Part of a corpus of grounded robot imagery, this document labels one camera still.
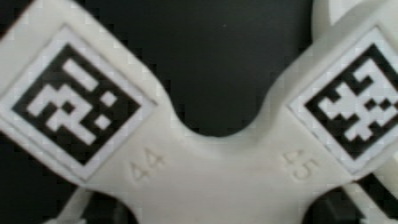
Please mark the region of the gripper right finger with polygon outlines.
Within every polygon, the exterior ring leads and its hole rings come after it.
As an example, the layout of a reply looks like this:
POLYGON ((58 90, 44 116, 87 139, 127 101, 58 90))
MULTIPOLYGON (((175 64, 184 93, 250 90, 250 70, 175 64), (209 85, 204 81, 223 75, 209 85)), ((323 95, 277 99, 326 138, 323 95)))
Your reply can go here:
POLYGON ((381 184, 348 184, 342 187, 358 210, 358 224, 398 224, 398 198, 381 184))

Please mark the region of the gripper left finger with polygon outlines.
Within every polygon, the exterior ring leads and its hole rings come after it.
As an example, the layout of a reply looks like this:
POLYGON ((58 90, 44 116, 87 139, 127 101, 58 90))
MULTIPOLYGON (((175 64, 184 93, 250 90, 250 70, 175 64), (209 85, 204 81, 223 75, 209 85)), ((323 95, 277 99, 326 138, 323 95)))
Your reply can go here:
POLYGON ((87 224, 83 211, 90 202, 94 192, 85 188, 78 188, 63 205, 62 211, 55 218, 42 224, 87 224))

